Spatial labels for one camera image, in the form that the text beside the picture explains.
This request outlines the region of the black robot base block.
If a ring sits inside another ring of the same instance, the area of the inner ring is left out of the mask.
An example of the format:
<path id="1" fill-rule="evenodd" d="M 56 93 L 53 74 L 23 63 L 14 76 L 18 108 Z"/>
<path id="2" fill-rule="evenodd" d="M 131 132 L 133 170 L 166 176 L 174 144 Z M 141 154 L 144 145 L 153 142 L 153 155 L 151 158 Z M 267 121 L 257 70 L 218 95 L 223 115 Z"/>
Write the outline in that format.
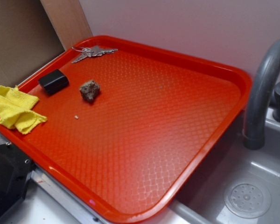
<path id="1" fill-rule="evenodd" d="M 0 145 L 0 220 L 25 200 L 33 166 L 16 145 Z"/>

